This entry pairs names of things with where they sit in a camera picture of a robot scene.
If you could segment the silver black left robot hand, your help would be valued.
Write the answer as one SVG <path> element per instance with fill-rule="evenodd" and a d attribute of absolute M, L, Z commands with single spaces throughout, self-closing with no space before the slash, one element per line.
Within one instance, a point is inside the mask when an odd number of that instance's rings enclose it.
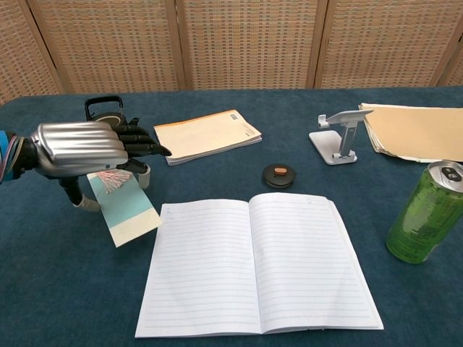
<path fill-rule="evenodd" d="M 137 119 L 118 125 L 106 121 L 40 124 L 30 137 L 19 140 L 17 149 L 12 160 L 14 178 L 34 169 L 58 180 L 75 207 L 91 212 L 99 211 L 100 206 L 82 193 L 79 177 L 122 169 L 144 176 L 139 182 L 146 188 L 150 168 L 136 158 L 171 155 L 138 126 Z"/>

